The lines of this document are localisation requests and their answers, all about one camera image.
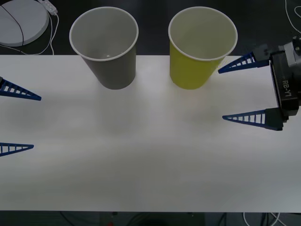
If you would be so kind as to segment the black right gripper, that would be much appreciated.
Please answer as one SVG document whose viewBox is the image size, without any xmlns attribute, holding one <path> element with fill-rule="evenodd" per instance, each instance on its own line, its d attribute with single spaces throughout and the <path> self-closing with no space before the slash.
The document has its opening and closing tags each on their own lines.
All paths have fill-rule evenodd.
<svg viewBox="0 0 301 226">
<path fill-rule="evenodd" d="M 260 45 L 252 52 L 223 66 L 218 73 L 268 66 L 271 59 L 270 67 L 278 108 L 224 115 L 224 120 L 282 131 L 289 117 L 297 114 L 301 106 L 301 66 L 290 67 L 285 52 L 277 52 L 271 55 L 271 58 L 270 54 L 267 44 Z"/>
</svg>

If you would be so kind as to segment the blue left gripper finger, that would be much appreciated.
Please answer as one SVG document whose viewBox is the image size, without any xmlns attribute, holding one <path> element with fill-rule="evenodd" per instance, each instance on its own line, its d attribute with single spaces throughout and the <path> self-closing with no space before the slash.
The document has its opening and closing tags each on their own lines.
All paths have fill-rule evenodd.
<svg viewBox="0 0 301 226">
<path fill-rule="evenodd" d="M 41 97 L 27 89 L 24 89 L 4 78 L 0 78 L 0 95 L 4 97 L 15 97 L 41 101 Z"/>
<path fill-rule="evenodd" d="M 15 144 L 15 143 L 0 143 L 0 157 L 11 155 L 33 149 L 34 145 Z"/>
</svg>

